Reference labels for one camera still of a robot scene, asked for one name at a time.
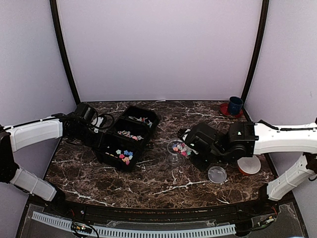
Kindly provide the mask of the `black three-compartment candy tray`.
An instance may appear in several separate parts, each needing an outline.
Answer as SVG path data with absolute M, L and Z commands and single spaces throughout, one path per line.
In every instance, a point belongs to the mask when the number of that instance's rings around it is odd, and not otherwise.
M 153 125 L 149 128 L 144 123 L 129 119 L 129 116 L 148 118 L 153 122 Z M 97 160 L 100 163 L 105 163 L 119 171 L 130 172 L 134 170 L 136 163 L 154 135 L 158 124 L 159 117 L 154 111 L 138 108 L 136 106 L 129 106 L 114 122 L 113 126 L 103 134 L 100 147 L 94 150 Z M 130 131 L 133 135 L 141 135 L 144 139 L 136 141 L 117 134 L 118 131 L 124 130 Z M 105 152 L 115 153 L 118 149 L 133 152 L 134 155 L 129 165 L 105 154 Z

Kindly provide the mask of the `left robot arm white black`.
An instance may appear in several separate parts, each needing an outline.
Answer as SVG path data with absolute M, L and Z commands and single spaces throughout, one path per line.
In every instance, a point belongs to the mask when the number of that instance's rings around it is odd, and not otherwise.
M 101 143 L 101 126 L 106 120 L 101 116 L 82 118 L 76 114 L 52 115 L 20 125 L 0 128 L 0 181 L 11 184 L 30 195 L 50 203 L 59 216 L 66 216 L 70 206 L 65 193 L 52 183 L 27 171 L 15 161 L 15 154 L 25 148 L 51 140 L 71 138 L 85 146 L 97 148 Z

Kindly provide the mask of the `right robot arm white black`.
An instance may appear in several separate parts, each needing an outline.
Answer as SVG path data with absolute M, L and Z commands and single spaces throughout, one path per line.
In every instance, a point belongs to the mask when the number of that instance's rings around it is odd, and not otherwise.
M 235 122 L 222 133 L 201 122 L 192 128 L 182 128 L 177 136 L 193 150 L 191 158 L 201 168 L 212 161 L 237 162 L 275 152 L 300 152 L 299 159 L 281 176 L 260 189 L 261 198 L 253 203 L 253 211 L 263 215 L 306 179 L 317 173 L 317 123 L 304 125 L 271 125 L 259 122 Z

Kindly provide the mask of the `clear plastic cup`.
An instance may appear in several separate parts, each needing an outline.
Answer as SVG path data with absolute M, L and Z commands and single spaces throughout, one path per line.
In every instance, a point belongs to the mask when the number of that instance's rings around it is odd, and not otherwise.
M 180 139 L 173 139 L 167 145 L 167 160 L 174 167 L 181 165 L 192 150 Z

